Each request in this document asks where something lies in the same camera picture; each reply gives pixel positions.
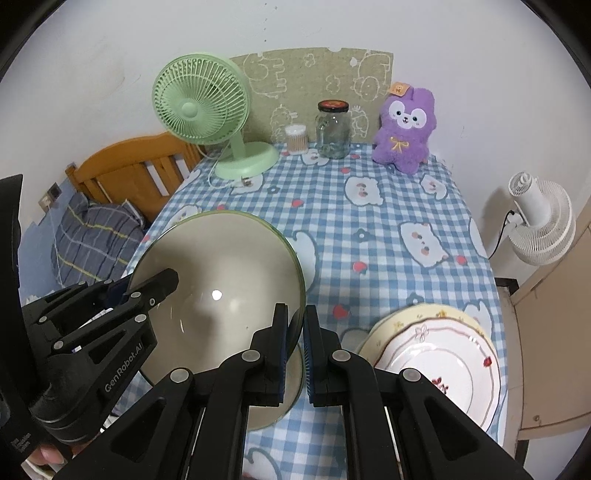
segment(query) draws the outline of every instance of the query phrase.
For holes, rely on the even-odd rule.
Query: wall outlet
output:
[[[61,195],[61,188],[59,188],[59,186],[57,185],[57,183],[54,183],[49,188],[49,190],[47,190],[47,194],[55,202],[57,200],[57,198]]]
[[[49,212],[49,209],[51,208],[51,205],[53,205],[54,200],[51,198],[51,195],[49,193],[46,193],[43,197],[41,197],[41,200],[39,200],[39,207],[41,207],[41,209],[47,213]]]

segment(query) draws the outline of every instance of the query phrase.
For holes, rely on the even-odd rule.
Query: black jar lid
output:
[[[349,104],[342,100],[322,100],[318,103],[318,110],[329,113],[344,113],[349,111]]]

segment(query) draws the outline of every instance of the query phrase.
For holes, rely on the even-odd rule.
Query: green desk fan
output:
[[[215,175],[225,180],[253,177],[271,168],[279,152],[264,142],[244,143],[251,98],[238,66],[207,53],[173,60],[160,72],[152,102],[166,129],[192,144],[215,145],[229,140]]]

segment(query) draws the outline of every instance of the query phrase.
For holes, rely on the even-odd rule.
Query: pillow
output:
[[[143,237],[142,226],[127,208],[91,203],[77,192],[57,227],[51,251],[54,275],[63,287],[118,280]]]

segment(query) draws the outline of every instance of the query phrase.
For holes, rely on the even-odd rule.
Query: white fan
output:
[[[524,220],[508,232],[515,254],[536,266],[561,258],[573,243],[576,224],[566,191],[520,171],[509,181],[509,193]]]

